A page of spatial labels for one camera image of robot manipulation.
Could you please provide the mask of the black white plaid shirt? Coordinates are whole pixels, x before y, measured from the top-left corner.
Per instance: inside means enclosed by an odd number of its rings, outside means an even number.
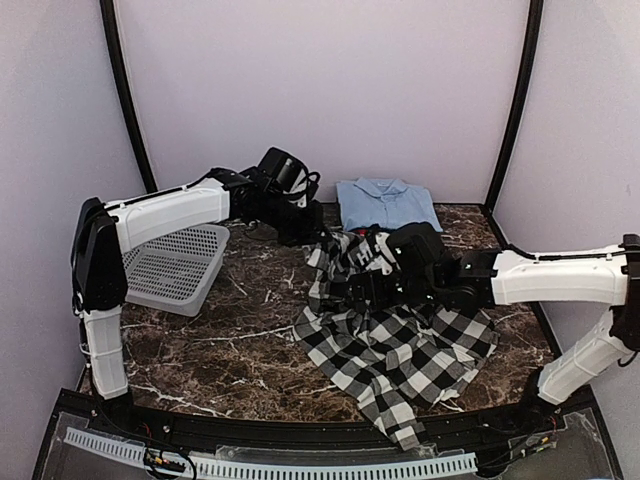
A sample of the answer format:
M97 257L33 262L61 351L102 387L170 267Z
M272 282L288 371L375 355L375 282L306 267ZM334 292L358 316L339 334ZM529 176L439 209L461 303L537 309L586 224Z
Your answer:
M374 270L373 239L333 231L308 248L315 271L308 304L294 337L312 362L357 401L361 414L398 448L425 440L418 404L457 398L498 346L488 315L468 318L442 307L398 305L359 311L344 289L356 274Z

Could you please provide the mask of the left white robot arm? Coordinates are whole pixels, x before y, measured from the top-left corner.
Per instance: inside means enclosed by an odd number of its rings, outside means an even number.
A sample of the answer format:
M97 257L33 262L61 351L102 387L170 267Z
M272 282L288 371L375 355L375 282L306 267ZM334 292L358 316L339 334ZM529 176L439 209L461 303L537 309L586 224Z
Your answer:
M120 320L129 287L122 256L169 234L240 219L276 230L287 246L309 245L325 233L321 204L303 201L257 167L213 168L200 179L137 198L86 200L80 210L70 264L72 309L87 343L92 384L106 401L103 421L120 436L141 427L140 412L120 398L129 392Z

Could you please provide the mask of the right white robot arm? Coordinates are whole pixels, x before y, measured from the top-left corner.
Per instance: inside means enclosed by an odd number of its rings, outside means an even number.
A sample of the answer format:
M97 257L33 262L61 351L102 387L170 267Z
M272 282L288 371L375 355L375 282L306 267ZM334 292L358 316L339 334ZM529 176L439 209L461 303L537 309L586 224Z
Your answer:
M430 305L474 314L531 302L591 302L607 309L596 325L533 377L533 394L516 405L510 424L534 432L549 405L565 402L614 363L639 351L639 237L600 249L528 253L513 245L455 256L428 223L379 233L360 256L345 299L371 311L398 304Z

